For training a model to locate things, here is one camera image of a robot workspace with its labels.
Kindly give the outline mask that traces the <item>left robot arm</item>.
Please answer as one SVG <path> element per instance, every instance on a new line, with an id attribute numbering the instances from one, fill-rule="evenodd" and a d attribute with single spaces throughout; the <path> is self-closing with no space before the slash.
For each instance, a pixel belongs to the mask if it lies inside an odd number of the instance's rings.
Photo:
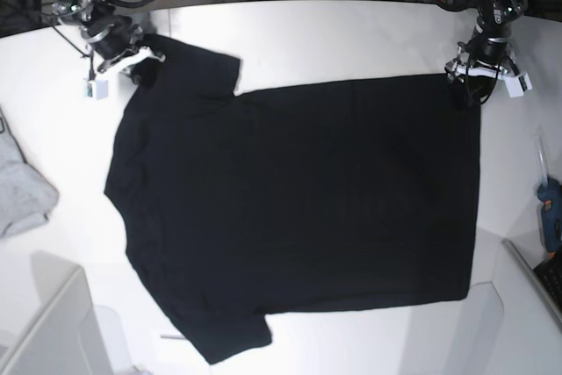
<path id="1" fill-rule="evenodd" d="M 526 0 L 477 0 L 472 37 L 458 45 L 457 56 L 445 65 L 449 80 L 465 83 L 471 76 L 485 76 L 512 82 L 524 76 L 515 64 L 510 26 L 526 6 Z"/>

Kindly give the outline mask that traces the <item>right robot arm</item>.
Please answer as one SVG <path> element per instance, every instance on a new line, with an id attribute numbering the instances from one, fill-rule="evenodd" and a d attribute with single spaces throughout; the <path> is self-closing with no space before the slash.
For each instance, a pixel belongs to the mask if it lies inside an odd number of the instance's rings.
<path id="1" fill-rule="evenodd" d="M 117 15 L 113 0 L 57 0 L 53 15 L 63 25 L 80 29 L 90 48 L 90 79 L 110 72 L 130 75 L 145 60 L 165 61 L 165 54 L 147 46 L 140 25 Z"/>

